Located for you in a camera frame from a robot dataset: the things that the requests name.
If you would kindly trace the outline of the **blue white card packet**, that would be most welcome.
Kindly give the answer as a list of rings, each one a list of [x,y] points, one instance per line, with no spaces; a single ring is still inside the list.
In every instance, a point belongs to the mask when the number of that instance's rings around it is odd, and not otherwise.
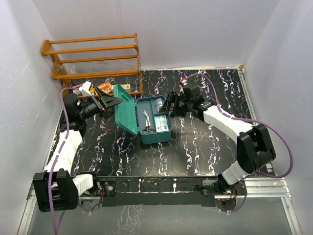
[[[155,120],[157,132],[169,131],[169,126],[168,126],[166,115],[155,116],[154,120]]]

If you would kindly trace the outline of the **teal medicine kit box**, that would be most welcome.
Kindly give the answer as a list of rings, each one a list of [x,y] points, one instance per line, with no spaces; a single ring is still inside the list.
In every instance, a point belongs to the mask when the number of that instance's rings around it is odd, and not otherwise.
[[[137,120],[136,101],[129,93],[117,93],[115,97],[122,98],[123,102],[115,106],[115,123],[123,130],[132,135],[140,135],[143,144],[154,144],[159,142],[167,142],[171,136],[159,134],[143,135],[139,132]]]

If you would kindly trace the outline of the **dark blue divided tray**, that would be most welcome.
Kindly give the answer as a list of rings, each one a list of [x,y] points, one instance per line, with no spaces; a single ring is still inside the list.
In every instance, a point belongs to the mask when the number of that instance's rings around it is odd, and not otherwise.
[[[149,133],[149,134],[159,134],[159,135],[162,134],[162,135],[171,136],[172,126],[171,126],[171,120],[169,118],[169,114],[168,113],[160,113],[159,110],[154,105],[154,101],[158,98],[162,98],[164,100],[164,102],[166,100],[165,96],[157,95],[157,96],[139,98],[136,101],[137,120],[138,120],[138,127],[139,127],[140,134],[142,134],[142,130],[145,128],[146,118],[143,115],[143,111],[146,110],[146,112],[148,113],[149,118],[150,118],[151,126],[155,130],[154,133]],[[167,116],[169,131],[165,131],[165,132],[157,132],[156,131],[156,125],[155,125],[154,117],[160,116],[160,115],[166,115]]]

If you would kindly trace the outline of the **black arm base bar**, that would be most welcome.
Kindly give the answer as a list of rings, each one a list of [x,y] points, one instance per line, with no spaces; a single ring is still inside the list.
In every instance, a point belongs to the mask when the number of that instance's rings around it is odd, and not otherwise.
[[[125,205],[201,205],[213,207],[221,199],[244,196],[244,186],[235,184],[230,192],[217,189],[214,176],[101,176],[95,194],[83,194],[79,203],[96,201],[102,207]]]

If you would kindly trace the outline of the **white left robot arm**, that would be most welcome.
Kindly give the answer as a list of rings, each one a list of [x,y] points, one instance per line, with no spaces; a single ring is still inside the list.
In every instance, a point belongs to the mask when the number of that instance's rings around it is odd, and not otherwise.
[[[109,118],[122,99],[105,94],[98,88],[95,93],[82,89],[85,97],[76,93],[61,96],[63,119],[60,120],[59,141],[50,161],[33,177],[33,186],[41,212],[73,210],[79,197],[87,192],[96,195],[101,183],[96,174],[87,171],[71,176],[73,160],[83,141],[87,128],[86,120],[96,114]]]

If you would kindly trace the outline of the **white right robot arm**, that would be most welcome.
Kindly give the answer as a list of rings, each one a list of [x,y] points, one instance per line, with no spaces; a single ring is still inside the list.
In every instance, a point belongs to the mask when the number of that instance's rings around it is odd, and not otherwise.
[[[251,125],[231,117],[222,111],[220,105],[206,101],[196,83],[182,85],[179,92],[170,91],[159,112],[168,113],[172,118],[192,113],[194,117],[218,128],[236,143],[235,163],[220,173],[215,182],[196,186],[196,190],[203,194],[230,194],[239,181],[276,158],[268,129],[263,124]]]

